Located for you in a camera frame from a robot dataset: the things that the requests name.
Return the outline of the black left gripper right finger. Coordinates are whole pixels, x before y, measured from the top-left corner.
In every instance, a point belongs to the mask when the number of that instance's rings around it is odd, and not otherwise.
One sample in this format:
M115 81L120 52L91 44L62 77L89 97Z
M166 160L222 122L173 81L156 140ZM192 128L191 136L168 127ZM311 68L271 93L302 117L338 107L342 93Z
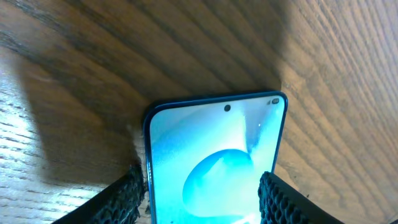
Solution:
M271 172L262 174L257 194L261 224L340 223Z

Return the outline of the blue Samsung Galaxy smartphone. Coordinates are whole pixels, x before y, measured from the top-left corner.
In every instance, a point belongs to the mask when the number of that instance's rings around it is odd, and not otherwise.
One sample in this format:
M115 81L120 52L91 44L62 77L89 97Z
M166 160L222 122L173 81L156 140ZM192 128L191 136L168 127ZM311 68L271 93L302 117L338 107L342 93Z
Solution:
M287 108L280 91L155 104L143 120L152 222L259 223Z

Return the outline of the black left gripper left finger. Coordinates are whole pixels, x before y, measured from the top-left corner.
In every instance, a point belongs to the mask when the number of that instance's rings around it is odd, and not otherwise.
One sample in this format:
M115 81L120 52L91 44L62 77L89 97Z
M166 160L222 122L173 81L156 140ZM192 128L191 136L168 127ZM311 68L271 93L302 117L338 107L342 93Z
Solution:
M141 166L131 166L120 179L55 223L134 223L140 217L138 208L145 192Z

